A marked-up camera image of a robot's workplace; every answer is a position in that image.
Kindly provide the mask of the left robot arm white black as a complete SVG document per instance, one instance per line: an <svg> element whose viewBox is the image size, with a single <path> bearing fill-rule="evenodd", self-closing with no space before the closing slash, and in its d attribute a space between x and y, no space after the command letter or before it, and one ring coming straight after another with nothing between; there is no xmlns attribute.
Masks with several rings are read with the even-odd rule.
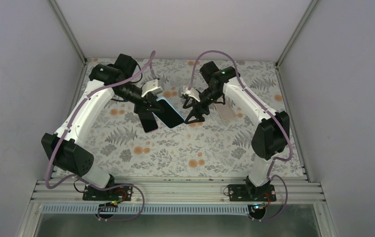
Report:
<svg viewBox="0 0 375 237"><path fill-rule="evenodd" d="M96 65L89 75L85 92L64 123L53 133L42 137L42 146L49 163L45 174L45 186L55 189L69 178L76 178L93 187L103 200L115 194L113 175L94 165L94 156L84 149L86 138L105 105L115 96L134 104L137 114L152 114L164 109L157 102L159 93L157 77L142 87L132 81L145 70L154 74L152 67L155 51L138 72L138 63L132 57L121 54L113 64Z"/></svg>

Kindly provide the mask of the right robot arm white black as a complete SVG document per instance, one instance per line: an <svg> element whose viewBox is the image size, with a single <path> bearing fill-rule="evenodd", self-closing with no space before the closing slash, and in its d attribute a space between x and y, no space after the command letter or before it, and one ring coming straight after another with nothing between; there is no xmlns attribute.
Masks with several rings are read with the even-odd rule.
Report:
<svg viewBox="0 0 375 237"><path fill-rule="evenodd" d="M248 199L257 201L270 192L270 172L277 160L275 154L290 145L290 117L285 111L277 112L270 108L252 92L236 66L219 69L211 61L200 68L200 74L208 85L204 91L188 86L180 89L180 97L185 100L183 108L191 109L185 123L204 122L209 106L218 103L220 98L228 98L244 110L256 125L250 144L257 155L246 177L245 193Z"/></svg>

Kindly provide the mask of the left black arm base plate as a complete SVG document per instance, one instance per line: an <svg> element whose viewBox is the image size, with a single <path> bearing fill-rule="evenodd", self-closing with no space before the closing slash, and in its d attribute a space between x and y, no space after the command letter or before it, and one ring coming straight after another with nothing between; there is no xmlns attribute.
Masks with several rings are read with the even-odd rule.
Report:
<svg viewBox="0 0 375 237"><path fill-rule="evenodd" d="M91 186L86 186L83 193L85 201L131 201L133 187L123 186L108 191L100 191Z"/></svg>

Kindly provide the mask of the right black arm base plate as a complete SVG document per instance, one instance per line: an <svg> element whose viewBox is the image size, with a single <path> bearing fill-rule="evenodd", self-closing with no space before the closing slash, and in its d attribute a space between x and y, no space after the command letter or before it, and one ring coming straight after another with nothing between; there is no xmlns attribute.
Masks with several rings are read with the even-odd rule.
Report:
<svg viewBox="0 0 375 237"><path fill-rule="evenodd" d="M271 184L260 187L247 186L246 184L230 184L222 192L229 197L231 202L272 202L277 200L275 187Z"/></svg>

